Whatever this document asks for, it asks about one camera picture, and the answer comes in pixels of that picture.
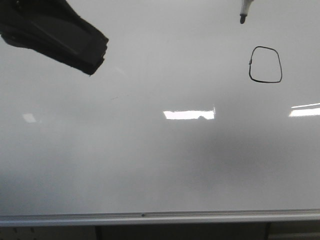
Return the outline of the large black gripper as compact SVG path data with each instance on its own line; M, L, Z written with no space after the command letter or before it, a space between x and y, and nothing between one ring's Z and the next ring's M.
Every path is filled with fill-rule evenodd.
M103 64L109 41L66 0L2 0L0 36L87 75Z

